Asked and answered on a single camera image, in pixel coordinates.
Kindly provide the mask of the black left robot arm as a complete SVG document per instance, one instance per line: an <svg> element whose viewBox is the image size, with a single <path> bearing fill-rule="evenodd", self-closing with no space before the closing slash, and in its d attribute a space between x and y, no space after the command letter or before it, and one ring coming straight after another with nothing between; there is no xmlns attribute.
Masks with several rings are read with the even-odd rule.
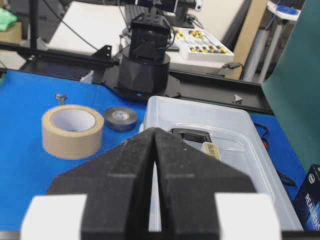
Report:
<svg viewBox="0 0 320 240"><path fill-rule="evenodd" d="M174 12L177 2L138 0L149 11L132 19L130 46L122 51L122 89L153 94L167 87L171 26L158 9ZM149 231L153 177L160 176L165 152L172 157L181 141L158 128L145 130L121 145L55 177L50 195L84 194L82 240L172 240L168 208L160 205L161 231Z"/></svg>

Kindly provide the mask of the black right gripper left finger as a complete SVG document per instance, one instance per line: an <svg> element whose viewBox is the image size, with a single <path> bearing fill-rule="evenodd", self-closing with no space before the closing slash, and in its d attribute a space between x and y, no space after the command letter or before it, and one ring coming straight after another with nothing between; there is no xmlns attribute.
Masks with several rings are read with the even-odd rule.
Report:
<svg viewBox="0 0 320 240"><path fill-rule="evenodd" d="M47 195L86 194L82 240L139 240L148 230L155 129L56 176Z"/></svg>

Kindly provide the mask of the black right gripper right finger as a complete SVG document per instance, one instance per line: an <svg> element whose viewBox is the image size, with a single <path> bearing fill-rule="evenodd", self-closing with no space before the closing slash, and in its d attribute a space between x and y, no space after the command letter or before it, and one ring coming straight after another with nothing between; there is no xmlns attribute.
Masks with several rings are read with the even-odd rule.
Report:
<svg viewBox="0 0 320 240"><path fill-rule="evenodd" d="M171 240L217 240L216 193L256 193L250 177L154 129L162 230Z"/></svg>

